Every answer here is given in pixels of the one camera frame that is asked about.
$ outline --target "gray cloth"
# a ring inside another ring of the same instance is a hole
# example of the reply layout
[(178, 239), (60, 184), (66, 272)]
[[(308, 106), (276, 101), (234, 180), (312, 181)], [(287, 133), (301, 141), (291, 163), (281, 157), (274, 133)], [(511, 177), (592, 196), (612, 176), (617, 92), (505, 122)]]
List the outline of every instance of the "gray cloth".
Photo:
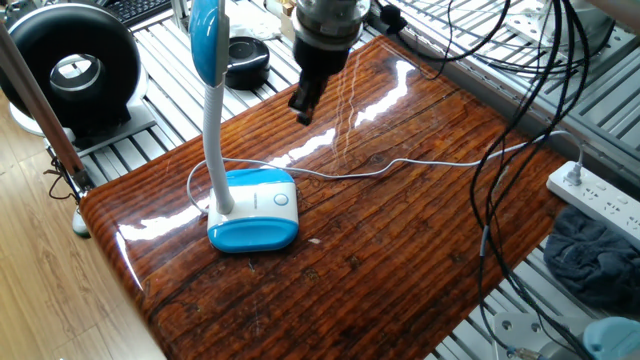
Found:
[(585, 304), (640, 313), (640, 251), (575, 207), (558, 215), (544, 261)]

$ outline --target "keyboard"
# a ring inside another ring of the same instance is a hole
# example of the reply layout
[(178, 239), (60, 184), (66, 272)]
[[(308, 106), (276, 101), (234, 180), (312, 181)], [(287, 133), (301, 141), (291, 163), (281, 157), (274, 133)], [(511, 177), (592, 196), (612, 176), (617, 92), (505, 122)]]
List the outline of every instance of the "keyboard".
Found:
[(119, 0), (106, 6), (123, 24), (131, 27), (171, 9), (171, 0)]

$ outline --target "lamp power button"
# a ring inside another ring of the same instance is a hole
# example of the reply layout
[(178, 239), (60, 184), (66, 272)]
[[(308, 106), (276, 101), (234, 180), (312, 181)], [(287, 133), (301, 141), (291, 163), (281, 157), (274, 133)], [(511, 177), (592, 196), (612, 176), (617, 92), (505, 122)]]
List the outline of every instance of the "lamp power button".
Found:
[(285, 206), (289, 203), (289, 198), (285, 194), (277, 194), (274, 196), (273, 202), (275, 202), (276, 205)]

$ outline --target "lamp base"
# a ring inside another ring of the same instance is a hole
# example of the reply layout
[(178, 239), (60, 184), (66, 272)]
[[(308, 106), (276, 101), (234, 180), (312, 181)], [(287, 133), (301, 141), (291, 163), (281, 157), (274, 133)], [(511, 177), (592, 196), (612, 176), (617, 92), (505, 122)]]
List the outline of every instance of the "lamp base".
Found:
[(229, 214), (216, 211), (211, 190), (207, 234), (228, 253), (269, 251), (289, 245), (298, 234), (298, 202), (293, 178), (278, 169), (227, 172), (235, 201)]

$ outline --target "black round device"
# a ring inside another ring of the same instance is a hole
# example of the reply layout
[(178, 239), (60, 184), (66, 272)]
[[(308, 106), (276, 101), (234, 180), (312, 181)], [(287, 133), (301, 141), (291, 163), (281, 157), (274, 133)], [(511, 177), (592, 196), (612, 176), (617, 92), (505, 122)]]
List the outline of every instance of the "black round device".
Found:
[(269, 48), (247, 36), (229, 39), (229, 67), (226, 84), (236, 90), (262, 86), (269, 77)]
[[(10, 33), (62, 126), (84, 136), (130, 119), (126, 104), (138, 83), (140, 56), (131, 33), (112, 15), (84, 4), (47, 6)], [(29, 114), (1, 70), (0, 86)]]

